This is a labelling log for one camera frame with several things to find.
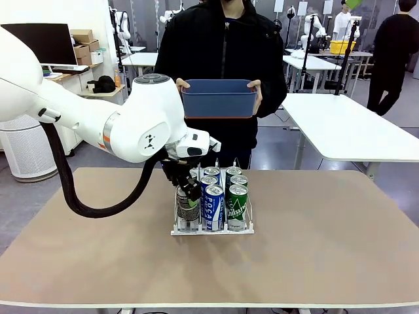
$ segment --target person's left hand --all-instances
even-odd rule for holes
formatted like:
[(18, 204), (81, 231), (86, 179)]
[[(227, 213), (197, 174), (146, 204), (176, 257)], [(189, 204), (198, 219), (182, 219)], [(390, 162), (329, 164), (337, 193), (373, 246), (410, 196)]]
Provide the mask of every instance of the person's left hand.
[(249, 84), (247, 84), (247, 87), (252, 88), (252, 90), (254, 90), (255, 88), (257, 91), (255, 109), (253, 110), (253, 116), (254, 116), (255, 114), (257, 114), (257, 110), (259, 109), (259, 106), (261, 105), (261, 102), (262, 102), (261, 80), (253, 80)]

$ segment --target zipper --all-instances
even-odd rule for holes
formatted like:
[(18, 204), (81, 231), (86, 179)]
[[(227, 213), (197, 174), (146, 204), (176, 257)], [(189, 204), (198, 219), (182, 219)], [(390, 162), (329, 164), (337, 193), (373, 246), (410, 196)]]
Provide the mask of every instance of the zipper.
[(225, 28), (224, 28), (224, 43), (223, 43), (223, 59), (221, 59), (221, 78), (224, 78), (224, 72), (225, 72), (225, 53), (227, 51), (227, 33), (228, 33), (228, 27), (230, 23), (225, 22)]

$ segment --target person's right hand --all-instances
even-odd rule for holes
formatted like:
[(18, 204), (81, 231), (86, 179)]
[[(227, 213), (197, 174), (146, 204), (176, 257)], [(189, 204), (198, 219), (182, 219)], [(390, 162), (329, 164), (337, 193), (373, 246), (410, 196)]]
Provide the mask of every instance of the person's right hand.
[(191, 86), (188, 83), (186, 83), (183, 79), (177, 78), (176, 79), (176, 87), (177, 87), (177, 90), (179, 90), (179, 93), (180, 93), (182, 91), (182, 87), (190, 88)]

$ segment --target black monitor screen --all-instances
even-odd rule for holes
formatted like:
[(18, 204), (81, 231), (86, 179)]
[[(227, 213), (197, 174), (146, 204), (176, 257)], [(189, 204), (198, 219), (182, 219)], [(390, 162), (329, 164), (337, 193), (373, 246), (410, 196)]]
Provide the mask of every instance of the black monitor screen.
[(76, 65), (67, 24), (2, 24), (28, 46), (41, 64)]

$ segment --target can rack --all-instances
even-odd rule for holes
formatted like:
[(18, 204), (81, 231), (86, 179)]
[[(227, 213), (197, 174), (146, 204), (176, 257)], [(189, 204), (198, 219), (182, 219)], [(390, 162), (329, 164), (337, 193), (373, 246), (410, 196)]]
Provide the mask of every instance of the can rack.
[[(225, 190), (225, 177), (226, 177), (226, 170), (221, 170), (221, 186)], [(198, 180), (201, 181), (201, 177), (204, 175), (204, 170), (200, 169), (198, 166)], [(177, 202), (176, 202), (176, 191), (175, 191), (175, 206), (174, 206), (174, 222), (173, 222), (173, 230), (171, 231), (172, 236), (201, 236), (201, 235), (216, 235), (216, 234), (254, 234), (255, 230), (253, 229), (253, 208), (251, 205), (250, 200), (250, 192), (247, 195), (247, 203), (246, 203), (246, 223), (245, 229), (242, 231), (230, 231), (228, 230), (227, 224), (227, 206), (224, 206), (224, 217), (226, 217), (224, 226), (222, 230), (218, 231), (206, 231), (202, 228), (202, 215), (201, 210), (199, 210), (199, 217), (198, 217), (198, 229), (195, 231), (183, 231), (179, 229), (179, 217), (177, 216)]]

